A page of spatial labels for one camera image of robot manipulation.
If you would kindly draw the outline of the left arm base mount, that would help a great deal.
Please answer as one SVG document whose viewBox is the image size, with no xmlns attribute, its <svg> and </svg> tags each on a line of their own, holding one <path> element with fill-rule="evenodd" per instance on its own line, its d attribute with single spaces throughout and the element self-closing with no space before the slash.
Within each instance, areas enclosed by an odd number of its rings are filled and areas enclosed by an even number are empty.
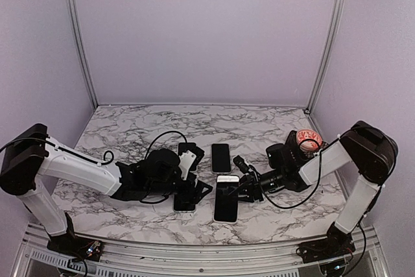
<svg viewBox="0 0 415 277">
<path fill-rule="evenodd" d="M 81 259 L 88 259 L 98 262 L 101 258 L 103 242 L 96 239 L 80 237 L 75 234 L 72 219 L 68 213 L 64 213 L 67 221 L 67 230 L 64 234 L 50 236 L 47 248 L 54 252 L 68 256 L 79 256 Z"/>
</svg>

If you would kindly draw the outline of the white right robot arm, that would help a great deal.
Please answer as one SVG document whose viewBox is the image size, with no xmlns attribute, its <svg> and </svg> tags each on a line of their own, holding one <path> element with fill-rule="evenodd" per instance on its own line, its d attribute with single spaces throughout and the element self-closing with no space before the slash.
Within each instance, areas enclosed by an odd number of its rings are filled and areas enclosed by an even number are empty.
<svg viewBox="0 0 415 277">
<path fill-rule="evenodd" d="M 323 177 L 349 163 L 356 166 L 359 176 L 353 191 L 321 243 L 325 255 L 335 256 L 346 246 L 346 235 L 373 208 L 395 169 L 398 146 L 378 128 L 357 121 L 331 143 L 316 136 L 301 136 L 293 130 L 284 143 L 269 146 L 266 154 L 271 171 L 264 174 L 242 157 L 234 157 L 243 177 L 228 197 L 243 196 L 245 201 L 254 202 L 266 199 L 272 191 L 301 193 L 309 187 L 317 189 Z"/>
</svg>

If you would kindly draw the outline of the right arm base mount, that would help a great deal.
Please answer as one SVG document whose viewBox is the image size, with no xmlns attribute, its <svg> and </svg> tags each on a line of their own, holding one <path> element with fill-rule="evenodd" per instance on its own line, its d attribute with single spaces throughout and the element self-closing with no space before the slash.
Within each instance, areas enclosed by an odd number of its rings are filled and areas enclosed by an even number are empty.
<svg viewBox="0 0 415 277">
<path fill-rule="evenodd" d="M 322 261 L 347 254 L 352 255 L 356 248 L 351 233 L 344 233 L 332 223 L 328 228 L 326 237 L 300 243 L 296 254 L 302 258 L 303 263 Z"/>
</svg>

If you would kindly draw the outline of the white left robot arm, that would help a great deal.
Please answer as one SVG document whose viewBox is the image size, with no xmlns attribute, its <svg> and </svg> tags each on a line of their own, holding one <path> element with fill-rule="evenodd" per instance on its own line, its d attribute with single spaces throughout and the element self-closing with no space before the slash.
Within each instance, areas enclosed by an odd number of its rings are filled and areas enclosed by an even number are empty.
<svg viewBox="0 0 415 277">
<path fill-rule="evenodd" d="M 190 171 L 197 159 L 191 150 L 176 154 L 158 149 L 132 164 L 99 160 L 52 138 L 41 123 L 6 143 L 1 153 L 1 189 L 19 198 L 68 254 L 77 254 L 82 240 L 45 189 L 43 176 L 73 182 L 123 202 L 149 204 L 148 197 L 165 200 L 173 195 L 181 211 L 193 210 L 213 190 Z"/>
</svg>

